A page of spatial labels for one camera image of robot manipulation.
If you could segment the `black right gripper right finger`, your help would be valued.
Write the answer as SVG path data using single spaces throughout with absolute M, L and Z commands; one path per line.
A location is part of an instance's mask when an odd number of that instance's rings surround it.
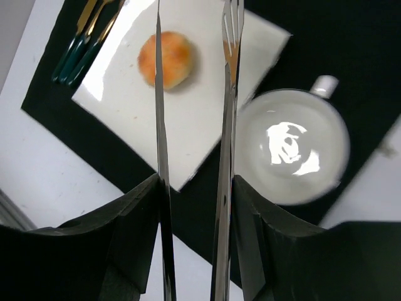
M 325 230 L 263 198 L 241 176 L 232 225 L 245 300 L 399 300 L 400 224 Z

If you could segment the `round golden bun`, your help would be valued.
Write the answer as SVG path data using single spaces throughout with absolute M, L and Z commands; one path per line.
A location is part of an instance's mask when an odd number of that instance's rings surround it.
M 171 90 L 182 83 L 194 67 L 194 50 L 185 35 L 176 31 L 163 31 L 162 66 L 165 90 Z M 155 83 L 155 35 L 141 47 L 137 57 L 138 69 L 148 85 Z

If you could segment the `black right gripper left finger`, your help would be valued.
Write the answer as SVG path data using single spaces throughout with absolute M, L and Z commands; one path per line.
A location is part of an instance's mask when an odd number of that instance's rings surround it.
M 162 186 L 152 175 L 56 228 L 1 227 L 2 300 L 138 300 L 145 293 Z

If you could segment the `metal tongs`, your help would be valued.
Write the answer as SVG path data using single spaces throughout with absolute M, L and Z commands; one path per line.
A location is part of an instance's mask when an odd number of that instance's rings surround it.
M 237 80 L 244 26 L 244 1 L 226 1 L 222 12 L 222 42 L 225 64 L 224 112 L 219 159 L 214 255 L 212 261 L 211 300 L 229 299 L 231 187 L 234 175 L 234 144 L 237 113 Z M 160 227 L 164 300 L 176 300 L 172 218 L 170 208 L 169 163 L 164 121 L 164 87 L 162 68 L 161 25 L 155 32 L 155 116 L 157 129 L 157 162 L 164 192 L 160 201 Z

